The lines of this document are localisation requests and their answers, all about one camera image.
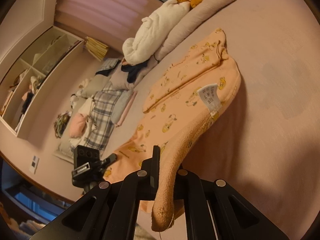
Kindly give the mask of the pink curtain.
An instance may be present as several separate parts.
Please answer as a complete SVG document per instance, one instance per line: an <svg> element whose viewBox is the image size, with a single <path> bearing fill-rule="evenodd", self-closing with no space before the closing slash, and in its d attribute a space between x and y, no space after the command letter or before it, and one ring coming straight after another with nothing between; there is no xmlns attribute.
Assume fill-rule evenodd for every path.
<svg viewBox="0 0 320 240"><path fill-rule="evenodd" d="M79 37L92 37L121 52L142 19L159 8L159 0L57 0L54 23Z"/></svg>

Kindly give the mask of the white plush goose toy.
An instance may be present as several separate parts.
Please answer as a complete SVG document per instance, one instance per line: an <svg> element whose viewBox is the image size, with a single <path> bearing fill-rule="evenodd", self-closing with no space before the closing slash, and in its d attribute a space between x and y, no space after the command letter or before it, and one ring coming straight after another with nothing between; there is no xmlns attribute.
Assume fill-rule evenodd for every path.
<svg viewBox="0 0 320 240"><path fill-rule="evenodd" d="M135 37L127 38L123 43L126 62L134 66L148 60L189 10L188 1L179 3L177 0L167 0L143 18Z"/></svg>

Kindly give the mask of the peach cartoon print baby garment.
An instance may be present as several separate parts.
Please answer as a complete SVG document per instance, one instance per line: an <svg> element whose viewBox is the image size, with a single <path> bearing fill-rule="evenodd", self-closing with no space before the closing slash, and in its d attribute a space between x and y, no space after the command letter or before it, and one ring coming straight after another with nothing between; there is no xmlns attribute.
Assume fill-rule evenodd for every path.
<svg viewBox="0 0 320 240"><path fill-rule="evenodd" d="M159 186L152 205L151 228L171 227L179 207L174 203L176 173L199 137L221 116L235 98L241 76L228 55L226 35L220 28L190 47L180 62L172 64L151 87L143 117L133 136L115 152L118 160L105 172L112 182L140 169L160 148Z"/></svg>

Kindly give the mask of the grey pillow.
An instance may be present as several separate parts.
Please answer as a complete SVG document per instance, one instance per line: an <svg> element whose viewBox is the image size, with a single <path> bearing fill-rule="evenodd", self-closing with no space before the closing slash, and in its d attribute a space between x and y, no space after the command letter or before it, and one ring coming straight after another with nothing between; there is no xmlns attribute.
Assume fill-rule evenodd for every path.
<svg viewBox="0 0 320 240"><path fill-rule="evenodd" d="M82 98L90 98L96 94L96 92L103 90L103 88L108 84L110 76L95 75L89 84L81 92L80 96Z"/></svg>

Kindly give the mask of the folded pink garment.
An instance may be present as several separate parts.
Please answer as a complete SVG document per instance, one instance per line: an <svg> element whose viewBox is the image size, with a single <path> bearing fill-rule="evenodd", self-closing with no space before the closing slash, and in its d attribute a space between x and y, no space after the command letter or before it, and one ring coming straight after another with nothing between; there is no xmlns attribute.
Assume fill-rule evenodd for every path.
<svg viewBox="0 0 320 240"><path fill-rule="evenodd" d="M135 100L136 95L137 95L137 91L134 91L134 93L132 94L131 99L129 100L127 106L125 107L125 109L124 109L119 121L115 124L116 127L121 126L122 123L124 122L128 112L129 112L129 110L130 110L130 108L131 108L131 106L132 106L132 104L133 104L133 102Z"/></svg>

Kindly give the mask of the white wall switch panel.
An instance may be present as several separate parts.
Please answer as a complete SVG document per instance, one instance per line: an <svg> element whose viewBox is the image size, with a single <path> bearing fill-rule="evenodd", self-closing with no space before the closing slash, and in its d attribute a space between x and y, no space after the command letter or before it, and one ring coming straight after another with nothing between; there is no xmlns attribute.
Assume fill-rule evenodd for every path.
<svg viewBox="0 0 320 240"><path fill-rule="evenodd" d="M29 166L29 172L31 172L32 174L35 174L38 164L39 164L39 157L34 155L31 161L31 165Z"/></svg>

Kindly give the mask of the folded grey garment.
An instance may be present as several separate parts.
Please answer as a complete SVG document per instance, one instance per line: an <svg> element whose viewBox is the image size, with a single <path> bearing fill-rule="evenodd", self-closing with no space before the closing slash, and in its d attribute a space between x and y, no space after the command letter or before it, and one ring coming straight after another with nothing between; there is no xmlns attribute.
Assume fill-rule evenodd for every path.
<svg viewBox="0 0 320 240"><path fill-rule="evenodd" d="M120 95L118 101L116 102L116 104L113 108L112 114L111 114L111 122L114 125L119 121L125 107L127 106L129 100L131 99L131 96L133 93L134 93L133 90L124 90L122 92L122 94Z"/></svg>

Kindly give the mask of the pink fluffy cloth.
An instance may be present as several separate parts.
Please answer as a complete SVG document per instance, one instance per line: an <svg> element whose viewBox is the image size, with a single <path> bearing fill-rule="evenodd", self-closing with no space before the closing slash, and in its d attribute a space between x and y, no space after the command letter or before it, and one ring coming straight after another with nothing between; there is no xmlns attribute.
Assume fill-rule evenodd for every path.
<svg viewBox="0 0 320 240"><path fill-rule="evenodd" d="M69 128L69 136L71 138L80 138L84 134L86 128L86 121L88 115L82 113L76 113L73 119L71 120Z"/></svg>

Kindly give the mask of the mauve bed sheet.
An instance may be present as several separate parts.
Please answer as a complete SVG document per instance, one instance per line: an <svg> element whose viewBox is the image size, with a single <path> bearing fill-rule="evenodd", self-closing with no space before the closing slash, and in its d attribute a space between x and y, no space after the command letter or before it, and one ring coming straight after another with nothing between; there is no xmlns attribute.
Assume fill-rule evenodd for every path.
<svg viewBox="0 0 320 240"><path fill-rule="evenodd" d="M319 23L303 0L236 0L204 22L138 84L104 155L134 134L165 70L216 28L226 34L241 85L183 166L224 179L290 239L301 239L319 212Z"/></svg>

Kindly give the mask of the green patterned cloth bundle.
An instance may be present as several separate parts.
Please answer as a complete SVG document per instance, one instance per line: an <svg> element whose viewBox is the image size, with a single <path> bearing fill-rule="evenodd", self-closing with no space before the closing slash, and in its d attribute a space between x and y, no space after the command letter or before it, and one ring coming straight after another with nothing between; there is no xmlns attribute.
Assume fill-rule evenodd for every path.
<svg viewBox="0 0 320 240"><path fill-rule="evenodd" d="M61 138L72 116L72 111L65 111L57 116L54 122L54 132L56 138Z"/></svg>

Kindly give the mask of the yellow curtain tassel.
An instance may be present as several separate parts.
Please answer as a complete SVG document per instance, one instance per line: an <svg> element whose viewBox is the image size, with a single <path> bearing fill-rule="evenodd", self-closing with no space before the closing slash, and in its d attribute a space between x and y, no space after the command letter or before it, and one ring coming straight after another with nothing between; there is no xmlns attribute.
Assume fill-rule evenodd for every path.
<svg viewBox="0 0 320 240"><path fill-rule="evenodd" d="M103 61L109 50L108 45L91 37L85 38L85 48L99 62Z"/></svg>

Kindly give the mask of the mauve rolled duvet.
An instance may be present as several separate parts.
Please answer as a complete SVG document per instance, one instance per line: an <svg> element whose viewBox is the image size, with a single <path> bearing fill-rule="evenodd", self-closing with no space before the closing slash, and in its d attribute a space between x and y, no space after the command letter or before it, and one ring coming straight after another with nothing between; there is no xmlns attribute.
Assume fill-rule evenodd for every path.
<svg viewBox="0 0 320 240"><path fill-rule="evenodd" d="M122 64L128 64L123 57L121 63L113 72L110 82L116 90L131 90L143 79L153 67L173 51L184 39L186 39L199 25L225 6L235 0L203 0L198 6L189 12L173 27L164 42L157 51L147 60L148 65L140 71L134 83L127 82L127 73L121 71Z"/></svg>

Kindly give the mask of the white open shelf unit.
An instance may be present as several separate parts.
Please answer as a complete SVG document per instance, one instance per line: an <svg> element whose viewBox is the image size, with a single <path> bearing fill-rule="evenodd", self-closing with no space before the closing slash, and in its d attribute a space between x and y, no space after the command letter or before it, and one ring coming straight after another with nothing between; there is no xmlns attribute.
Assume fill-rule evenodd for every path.
<svg viewBox="0 0 320 240"><path fill-rule="evenodd" d="M15 137L27 139L49 92L83 46L82 38L53 26L1 78L1 122Z"/></svg>

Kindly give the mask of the dark navy garment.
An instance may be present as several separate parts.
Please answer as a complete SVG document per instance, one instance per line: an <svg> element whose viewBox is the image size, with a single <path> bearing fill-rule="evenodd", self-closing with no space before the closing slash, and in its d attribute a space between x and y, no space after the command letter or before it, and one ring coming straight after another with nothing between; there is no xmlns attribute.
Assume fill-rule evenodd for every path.
<svg viewBox="0 0 320 240"><path fill-rule="evenodd" d="M128 83L134 83L137 79L138 74L141 70L146 68L148 65L148 61L144 61L142 63L139 63L137 65L129 65L129 64L122 64L121 65L121 71L127 73L127 82Z"/></svg>

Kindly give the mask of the plaid grey blanket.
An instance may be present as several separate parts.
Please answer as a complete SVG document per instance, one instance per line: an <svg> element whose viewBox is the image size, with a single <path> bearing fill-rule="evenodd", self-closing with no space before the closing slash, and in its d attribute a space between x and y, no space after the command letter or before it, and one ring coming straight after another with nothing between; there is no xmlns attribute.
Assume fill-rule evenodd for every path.
<svg viewBox="0 0 320 240"><path fill-rule="evenodd" d="M108 82L101 91L96 92L93 96L94 107L90 115L92 128L89 135L84 139L85 146L97 149L100 152L105 150L114 129L111 115L122 93L122 90L114 89L112 83Z"/></svg>

